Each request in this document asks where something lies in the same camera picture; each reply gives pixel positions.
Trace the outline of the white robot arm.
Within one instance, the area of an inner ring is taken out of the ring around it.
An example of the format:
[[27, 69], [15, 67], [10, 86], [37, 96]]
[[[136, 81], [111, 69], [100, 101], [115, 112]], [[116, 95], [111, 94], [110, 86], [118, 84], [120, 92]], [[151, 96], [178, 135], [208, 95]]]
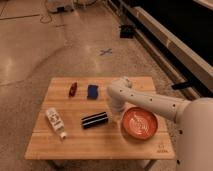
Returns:
[[178, 124], [176, 171], [213, 171], [213, 98], [186, 100], [138, 91], [127, 77], [109, 83], [107, 93], [113, 112], [128, 102]]

